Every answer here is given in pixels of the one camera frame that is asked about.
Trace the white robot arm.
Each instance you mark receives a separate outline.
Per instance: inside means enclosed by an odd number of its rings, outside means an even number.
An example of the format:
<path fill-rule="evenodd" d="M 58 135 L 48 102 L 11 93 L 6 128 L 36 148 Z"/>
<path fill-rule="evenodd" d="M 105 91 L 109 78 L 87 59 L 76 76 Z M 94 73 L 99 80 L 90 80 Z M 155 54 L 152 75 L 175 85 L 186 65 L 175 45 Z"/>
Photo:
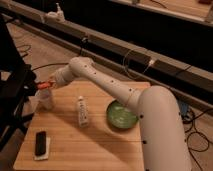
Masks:
<path fill-rule="evenodd" d="M 94 67 L 88 57 L 74 57 L 49 78 L 54 88 L 83 77 L 114 97 L 139 117 L 146 171 L 192 171 L 180 109 L 173 93 L 163 86 L 144 90 L 129 87 Z"/>

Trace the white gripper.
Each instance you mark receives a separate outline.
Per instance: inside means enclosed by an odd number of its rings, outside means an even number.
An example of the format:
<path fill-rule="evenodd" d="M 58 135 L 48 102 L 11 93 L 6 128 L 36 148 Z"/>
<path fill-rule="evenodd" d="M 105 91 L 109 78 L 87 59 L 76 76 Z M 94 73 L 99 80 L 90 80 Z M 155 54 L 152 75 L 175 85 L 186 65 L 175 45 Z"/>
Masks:
<path fill-rule="evenodd" d="M 70 74 L 66 68 L 56 70 L 48 79 L 51 88 L 61 88 L 70 83 Z"/>

